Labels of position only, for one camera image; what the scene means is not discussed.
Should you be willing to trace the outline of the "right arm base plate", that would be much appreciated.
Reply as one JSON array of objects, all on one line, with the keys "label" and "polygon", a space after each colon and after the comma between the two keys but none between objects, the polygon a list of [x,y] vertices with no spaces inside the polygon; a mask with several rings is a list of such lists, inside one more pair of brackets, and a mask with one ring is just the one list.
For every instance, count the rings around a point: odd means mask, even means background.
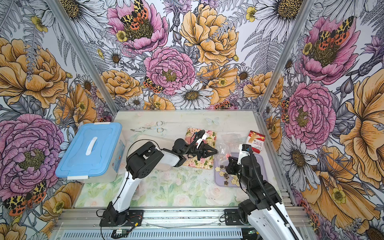
[{"label": "right arm base plate", "polygon": [[249,225],[246,214],[240,209],[224,209],[226,226]]}]

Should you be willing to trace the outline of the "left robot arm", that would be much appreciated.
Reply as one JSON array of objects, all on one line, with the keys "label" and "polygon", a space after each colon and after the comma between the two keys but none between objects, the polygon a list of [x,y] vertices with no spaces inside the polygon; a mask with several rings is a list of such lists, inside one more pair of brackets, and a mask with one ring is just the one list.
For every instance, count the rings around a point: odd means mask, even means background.
[{"label": "left robot arm", "polygon": [[125,181],[117,196],[104,211],[104,221],[112,226],[121,226],[128,221],[134,193],[142,179],[146,178],[158,164],[178,168],[184,164],[187,157],[201,160],[216,155],[218,150],[204,142],[207,136],[206,131],[201,130],[193,134],[190,143],[177,139],[170,150],[161,149],[155,141],[146,140],[145,144],[127,156]]}]

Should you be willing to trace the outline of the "ziploc bag pink cookies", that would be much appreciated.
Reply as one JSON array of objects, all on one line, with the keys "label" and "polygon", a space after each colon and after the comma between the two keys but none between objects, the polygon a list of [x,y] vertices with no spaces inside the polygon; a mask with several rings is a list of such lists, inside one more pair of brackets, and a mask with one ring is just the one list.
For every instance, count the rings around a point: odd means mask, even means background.
[{"label": "ziploc bag pink cookies", "polygon": [[243,135],[240,134],[224,134],[221,136],[222,142],[228,145],[239,145],[244,144],[246,142],[246,138]]}]

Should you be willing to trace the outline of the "bag of mixed snacks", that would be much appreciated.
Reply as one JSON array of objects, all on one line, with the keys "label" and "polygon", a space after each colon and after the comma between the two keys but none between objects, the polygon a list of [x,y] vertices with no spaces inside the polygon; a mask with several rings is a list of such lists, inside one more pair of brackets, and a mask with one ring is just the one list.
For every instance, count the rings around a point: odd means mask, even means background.
[{"label": "bag of mixed snacks", "polygon": [[219,162],[226,161],[229,157],[233,157],[239,153],[237,145],[233,143],[217,143],[218,154],[216,155]]}]

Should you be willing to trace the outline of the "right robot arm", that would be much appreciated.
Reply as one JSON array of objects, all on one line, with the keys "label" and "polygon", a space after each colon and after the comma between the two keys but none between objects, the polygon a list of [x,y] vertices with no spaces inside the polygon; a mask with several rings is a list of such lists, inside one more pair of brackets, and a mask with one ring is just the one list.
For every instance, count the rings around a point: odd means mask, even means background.
[{"label": "right robot arm", "polygon": [[302,239],[278,191],[263,178],[252,146],[240,144],[239,156],[229,157],[226,171],[238,177],[241,189],[248,196],[236,210],[224,210],[227,226],[252,226],[263,240]]}]

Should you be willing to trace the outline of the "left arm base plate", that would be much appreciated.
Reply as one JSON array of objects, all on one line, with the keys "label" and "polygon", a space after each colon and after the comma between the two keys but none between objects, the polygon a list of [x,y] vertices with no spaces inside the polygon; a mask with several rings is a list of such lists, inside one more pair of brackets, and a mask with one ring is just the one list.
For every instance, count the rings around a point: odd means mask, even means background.
[{"label": "left arm base plate", "polygon": [[105,210],[100,227],[139,227],[142,224],[143,210],[126,210],[118,213],[116,210]]}]

